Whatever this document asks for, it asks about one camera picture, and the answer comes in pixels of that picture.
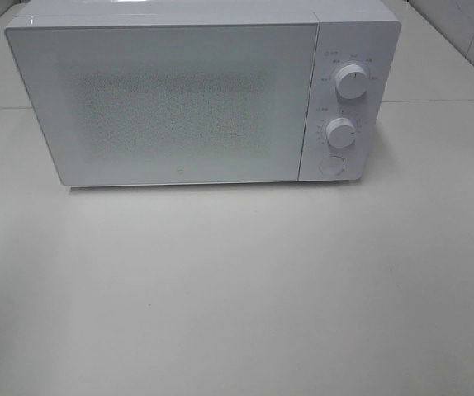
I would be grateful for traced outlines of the round door release button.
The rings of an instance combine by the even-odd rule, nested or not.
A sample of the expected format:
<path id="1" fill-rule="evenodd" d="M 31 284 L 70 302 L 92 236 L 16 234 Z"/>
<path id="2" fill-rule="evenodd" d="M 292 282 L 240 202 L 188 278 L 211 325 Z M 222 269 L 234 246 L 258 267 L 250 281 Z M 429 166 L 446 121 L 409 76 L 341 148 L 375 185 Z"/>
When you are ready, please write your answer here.
<path id="1" fill-rule="evenodd" d="M 319 165 L 319 169 L 324 176 L 337 177 L 344 170 L 345 162 L 339 156 L 328 156 Z"/>

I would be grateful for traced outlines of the white microwave door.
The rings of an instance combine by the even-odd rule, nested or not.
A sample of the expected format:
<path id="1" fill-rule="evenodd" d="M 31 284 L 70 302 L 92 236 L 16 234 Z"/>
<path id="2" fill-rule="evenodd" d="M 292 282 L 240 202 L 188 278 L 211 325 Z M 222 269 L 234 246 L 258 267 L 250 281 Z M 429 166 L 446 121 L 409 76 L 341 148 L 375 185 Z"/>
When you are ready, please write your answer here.
<path id="1" fill-rule="evenodd" d="M 65 186 L 297 179 L 314 24 L 10 28 Z"/>

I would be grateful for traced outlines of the white microwave oven body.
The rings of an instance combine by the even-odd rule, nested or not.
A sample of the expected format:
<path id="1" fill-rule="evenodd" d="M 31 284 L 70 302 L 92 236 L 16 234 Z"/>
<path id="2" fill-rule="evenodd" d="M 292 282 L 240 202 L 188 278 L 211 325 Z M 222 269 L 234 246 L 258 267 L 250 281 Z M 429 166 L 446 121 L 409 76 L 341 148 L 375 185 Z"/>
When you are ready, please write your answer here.
<path id="1" fill-rule="evenodd" d="M 317 27 L 299 174 L 294 181 L 270 182 L 357 180 L 371 151 L 401 32 L 395 14 L 380 1 L 31 1 L 7 25 L 5 36 L 10 28 L 298 24 Z M 367 91 L 354 100 L 343 99 L 334 84 L 334 72 L 346 63 L 363 64 L 370 73 Z M 353 122 L 356 138 L 346 148 L 333 148 L 325 127 L 341 117 Z M 337 177 L 319 169 L 328 156 L 345 162 Z"/>

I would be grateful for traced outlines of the white round knob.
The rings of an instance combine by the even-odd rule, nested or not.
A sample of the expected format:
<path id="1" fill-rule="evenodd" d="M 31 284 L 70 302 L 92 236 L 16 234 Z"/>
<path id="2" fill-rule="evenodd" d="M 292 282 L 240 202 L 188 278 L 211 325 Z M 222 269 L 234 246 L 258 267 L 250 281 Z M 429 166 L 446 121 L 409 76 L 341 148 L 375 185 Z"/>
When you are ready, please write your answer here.
<path id="1" fill-rule="evenodd" d="M 363 64 L 342 64 L 334 72 L 336 92 L 343 99 L 357 99 L 367 91 L 369 76 L 370 73 L 368 72 L 367 67 Z"/>
<path id="2" fill-rule="evenodd" d="M 325 127 L 325 136 L 330 146 L 343 149 L 354 142 L 356 128 L 350 119 L 336 118 Z"/>

